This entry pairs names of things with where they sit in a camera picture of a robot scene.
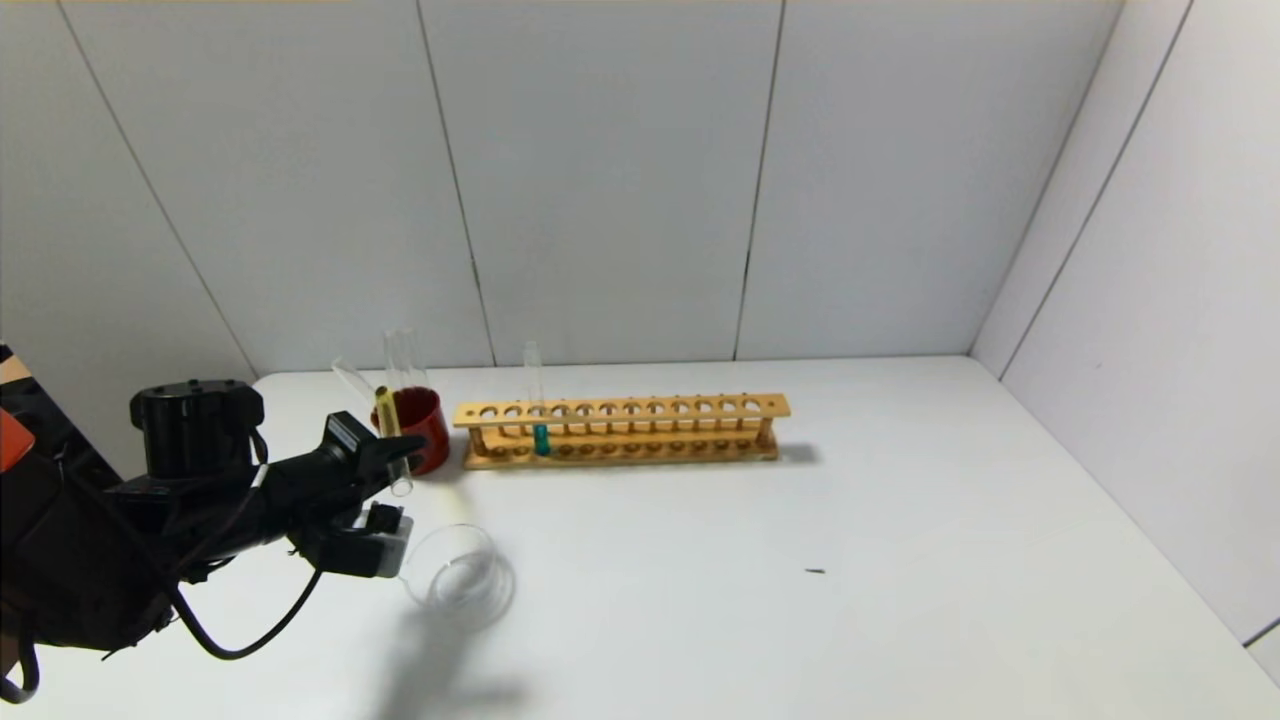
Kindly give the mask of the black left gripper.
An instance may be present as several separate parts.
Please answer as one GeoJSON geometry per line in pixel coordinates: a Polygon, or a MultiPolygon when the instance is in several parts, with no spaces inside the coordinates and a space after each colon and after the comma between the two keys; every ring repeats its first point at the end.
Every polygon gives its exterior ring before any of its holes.
{"type": "Polygon", "coordinates": [[[421,436],[378,437],[351,413],[328,415],[317,447],[268,464],[260,486],[264,532],[276,539],[352,527],[375,495],[413,475],[425,447],[421,436]]]}

